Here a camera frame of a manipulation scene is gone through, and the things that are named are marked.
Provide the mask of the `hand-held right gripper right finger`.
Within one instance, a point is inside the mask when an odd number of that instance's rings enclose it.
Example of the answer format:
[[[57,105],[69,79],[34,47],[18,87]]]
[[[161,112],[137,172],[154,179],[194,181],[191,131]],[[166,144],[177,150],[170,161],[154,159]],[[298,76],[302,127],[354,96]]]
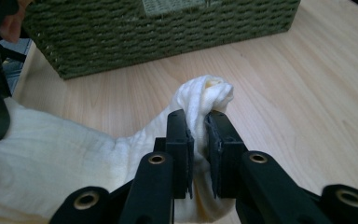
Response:
[[[213,196],[236,198],[241,186],[241,157],[247,148],[223,112],[210,112],[205,117],[205,125]]]

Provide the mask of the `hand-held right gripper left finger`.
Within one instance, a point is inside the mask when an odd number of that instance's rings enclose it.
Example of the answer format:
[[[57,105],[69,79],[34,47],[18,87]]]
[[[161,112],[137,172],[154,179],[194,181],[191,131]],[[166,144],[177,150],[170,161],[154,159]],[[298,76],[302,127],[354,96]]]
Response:
[[[173,159],[173,198],[193,197],[194,139],[187,127],[183,109],[168,115],[166,136],[157,137],[154,152],[161,151]]]

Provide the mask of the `white cloth with bear print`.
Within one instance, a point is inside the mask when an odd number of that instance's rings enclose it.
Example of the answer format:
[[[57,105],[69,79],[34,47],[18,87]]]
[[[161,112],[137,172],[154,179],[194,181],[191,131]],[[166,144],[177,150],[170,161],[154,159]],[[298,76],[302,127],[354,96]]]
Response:
[[[0,140],[0,224],[48,224],[73,191],[124,185],[178,109],[185,111],[194,138],[194,188],[192,198],[176,202],[174,219],[214,222],[224,217],[234,202],[212,194],[204,118],[212,110],[226,110],[232,97],[232,85],[221,77],[191,79],[142,130],[119,138],[7,99],[11,124]]]

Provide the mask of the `green woven basket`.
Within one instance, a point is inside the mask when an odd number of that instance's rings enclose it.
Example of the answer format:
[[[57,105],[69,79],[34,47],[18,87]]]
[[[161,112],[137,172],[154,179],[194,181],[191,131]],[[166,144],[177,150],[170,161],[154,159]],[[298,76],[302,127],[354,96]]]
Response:
[[[63,79],[290,29],[301,0],[34,0],[23,29]]]

